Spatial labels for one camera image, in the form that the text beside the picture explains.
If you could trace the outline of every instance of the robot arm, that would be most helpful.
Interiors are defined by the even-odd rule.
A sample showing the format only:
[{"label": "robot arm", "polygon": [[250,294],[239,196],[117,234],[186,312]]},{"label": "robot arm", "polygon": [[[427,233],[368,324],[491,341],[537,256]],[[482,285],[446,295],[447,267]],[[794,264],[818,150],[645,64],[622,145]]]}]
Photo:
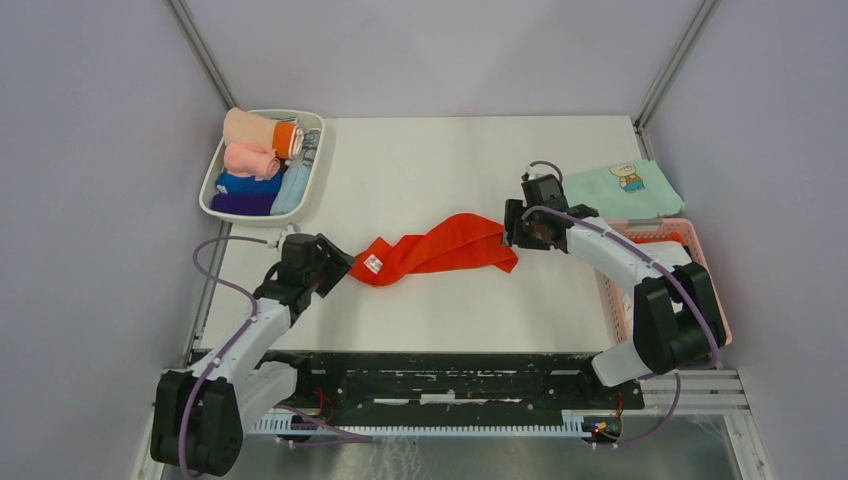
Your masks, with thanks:
[{"label": "robot arm", "polygon": [[[689,306],[674,311],[673,303],[681,302],[682,297],[655,264],[671,272],[683,286],[716,345],[724,345],[724,324],[703,266],[694,262],[672,265],[641,252],[614,233],[596,210],[585,205],[569,207],[562,185],[553,175],[534,179],[525,175],[522,179],[525,201],[506,203],[504,243],[537,250],[555,248],[582,258],[630,293],[634,301],[633,338],[587,362],[580,374],[586,394],[595,395],[651,373],[664,374],[710,354],[709,340]],[[613,236],[615,242],[608,238]]]},{"label": "robot arm", "polygon": [[[297,385],[297,370],[291,366],[280,362],[257,365],[309,306],[312,293],[326,296],[353,261],[323,235],[287,236],[280,262],[253,294],[259,307],[257,314],[236,326],[226,340],[188,370],[170,370],[160,379],[151,457],[179,465],[180,421],[188,407],[191,416],[184,432],[188,467],[218,476],[226,474],[238,457],[244,433],[276,404],[292,396]],[[197,401],[187,405],[196,382],[203,382]]]}]

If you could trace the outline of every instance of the blue towel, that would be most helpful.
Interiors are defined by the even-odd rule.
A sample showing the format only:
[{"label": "blue towel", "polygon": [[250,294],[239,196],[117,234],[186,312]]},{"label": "blue towel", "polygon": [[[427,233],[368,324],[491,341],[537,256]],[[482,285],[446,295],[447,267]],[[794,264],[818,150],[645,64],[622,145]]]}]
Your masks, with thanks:
[{"label": "blue towel", "polygon": [[309,183],[309,175],[312,173],[312,163],[315,161],[320,139],[321,130],[317,128],[313,128],[304,136],[301,158],[292,162],[286,170],[280,193],[271,205],[271,215],[290,213],[300,205],[303,194],[306,192],[306,184]]},{"label": "blue towel", "polygon": [[286,170],[280,192],[271,205],[271,215],[284,215],[300,205],[311,171],[312,167],[303,163],[303,160],[295,160],[295,164]]},{"label": "blue towel", "polygon": [[279,171],[269,180],[256,180],[254,177],[236,177],[227,172],[221,173],[215,186],[221,193],[274,193],[280,191],[283,184],[283,172]]}]

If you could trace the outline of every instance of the pink towel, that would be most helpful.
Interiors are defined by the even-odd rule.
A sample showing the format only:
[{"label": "pink towel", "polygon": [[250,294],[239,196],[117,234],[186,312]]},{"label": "pink towel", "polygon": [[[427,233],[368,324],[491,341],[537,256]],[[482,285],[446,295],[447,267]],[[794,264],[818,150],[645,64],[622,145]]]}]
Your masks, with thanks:
[{"label": "pink towel", "polygon": [[268,180],[280,171],[276,152],[245,143],[231,143],[224,150],[224,166],[236,177],[256,177]]}]

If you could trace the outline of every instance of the purple towel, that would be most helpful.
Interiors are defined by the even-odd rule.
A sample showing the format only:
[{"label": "purple towel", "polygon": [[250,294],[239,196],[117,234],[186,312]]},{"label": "purple towel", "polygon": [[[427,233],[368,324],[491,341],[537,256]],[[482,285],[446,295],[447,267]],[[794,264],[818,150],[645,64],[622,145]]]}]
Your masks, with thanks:
[{"label": "purple towel", "polygon": [[264,217],[271,214],[276,193],[218,193],[212,197],[212,210],[232,215]]}]

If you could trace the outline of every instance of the mint green towel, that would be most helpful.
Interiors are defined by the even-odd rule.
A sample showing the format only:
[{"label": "mint green towel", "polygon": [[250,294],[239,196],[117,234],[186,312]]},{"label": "mint green towel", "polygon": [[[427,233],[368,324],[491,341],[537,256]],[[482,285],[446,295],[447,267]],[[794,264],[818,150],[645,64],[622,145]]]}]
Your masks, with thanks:
[{"label": "mint green towel", "polygon": [[584,203],[607,219],[668,217],[682,212],[684,206],[651,160],[569,175],[562,186],[569,205]]}]

